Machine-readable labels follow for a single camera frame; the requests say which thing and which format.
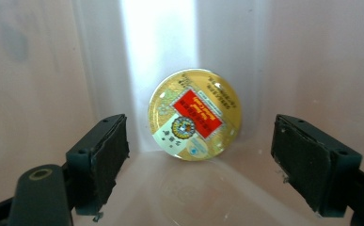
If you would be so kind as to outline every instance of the round hole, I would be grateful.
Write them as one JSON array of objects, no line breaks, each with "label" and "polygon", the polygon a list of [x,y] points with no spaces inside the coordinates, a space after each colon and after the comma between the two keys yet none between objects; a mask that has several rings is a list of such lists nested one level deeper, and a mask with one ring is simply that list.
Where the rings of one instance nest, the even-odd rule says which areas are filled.
[{"label": "round hole", "polygon": [[84,149],[81,149],[81,150],[79,150],[79,151],[78,151],[78,153],[79,153],[79,154],[85,154],[85,153],[87,153],[87,151],[86,151],[86,150],[84,150]]},{"label": "round hole", "polygon": [[348,155],[348,152],[346,151],[338,151],[339,154],[342,154],[342,155]]},{"label": "round hole", "polygon": [[52,174],[52,172],[53,171],[51,169],[39,169],[39,170],[32,172],[29,175],[29,179],[32,181],[38,181],[45,177],[50,176],[50,174]]}]

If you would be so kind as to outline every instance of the red label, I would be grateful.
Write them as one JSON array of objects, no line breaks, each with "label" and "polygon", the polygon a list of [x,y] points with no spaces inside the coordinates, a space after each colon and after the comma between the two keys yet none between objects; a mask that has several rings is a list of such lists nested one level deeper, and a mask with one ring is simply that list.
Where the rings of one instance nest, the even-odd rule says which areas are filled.
[{"label": "red label", "polygon": [[222,121],[215,116],[210,108],[192,90],[188,90],[173,106],[183,116],[193,120],[196,130],[204,138],[208,137],[222,125]]}]

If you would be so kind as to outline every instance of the gold round label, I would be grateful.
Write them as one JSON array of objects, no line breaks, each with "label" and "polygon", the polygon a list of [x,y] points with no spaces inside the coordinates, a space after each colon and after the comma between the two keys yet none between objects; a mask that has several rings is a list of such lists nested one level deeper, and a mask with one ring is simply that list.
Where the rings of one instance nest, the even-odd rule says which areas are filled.
[{"label": "gold round label", "polygon": [[222,153],[236,138],[241,106],[219,75],[190,69],[170,75],[153,93],[150,130],[167,153],[198,161]]}]

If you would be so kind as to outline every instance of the circular sticker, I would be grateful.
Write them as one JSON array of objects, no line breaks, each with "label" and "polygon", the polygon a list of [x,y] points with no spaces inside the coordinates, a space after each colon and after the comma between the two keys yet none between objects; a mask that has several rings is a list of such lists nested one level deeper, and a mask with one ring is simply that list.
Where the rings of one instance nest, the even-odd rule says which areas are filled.
[{"label": "circular sticker", "polygon": [[170,75],[153,93],[150,130],[167,153],[198,161],[222,153],[236,138],[241,106],[219,75],[190,69]]}]

